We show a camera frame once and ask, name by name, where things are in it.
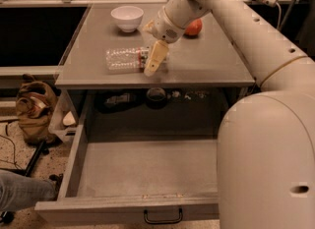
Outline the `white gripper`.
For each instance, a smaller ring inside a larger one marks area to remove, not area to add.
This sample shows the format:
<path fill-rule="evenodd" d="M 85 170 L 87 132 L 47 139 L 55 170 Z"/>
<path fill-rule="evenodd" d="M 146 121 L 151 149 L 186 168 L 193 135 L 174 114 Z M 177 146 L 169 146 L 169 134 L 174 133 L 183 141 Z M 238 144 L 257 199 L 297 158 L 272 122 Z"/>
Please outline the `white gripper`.
<path fill-rule="evenodd" d="M 149 52 L 144 74 L 152 76 L 166 59 L 169 48 L 167 43 L 176 42 L 183 34 L 183 29 L 177 27 L 167 16 L 162 7 L 152 21 L 143 26 L 143 31 L 151 33 L 158 39 Z"/>

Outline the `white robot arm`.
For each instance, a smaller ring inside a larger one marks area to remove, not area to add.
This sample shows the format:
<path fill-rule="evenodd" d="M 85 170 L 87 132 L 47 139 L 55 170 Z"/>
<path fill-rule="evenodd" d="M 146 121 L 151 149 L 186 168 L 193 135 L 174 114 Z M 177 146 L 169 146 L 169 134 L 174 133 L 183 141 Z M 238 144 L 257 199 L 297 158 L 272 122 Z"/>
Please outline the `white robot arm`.
<path fill-rule="evenodd" d="M 240 0 L 169 0 L 145 27 L 145 73 L 189 23 L 213 14 L 259 92 L 235 103 L 218 134 L 220 229 L 315 229 L 315 62 Z"/>

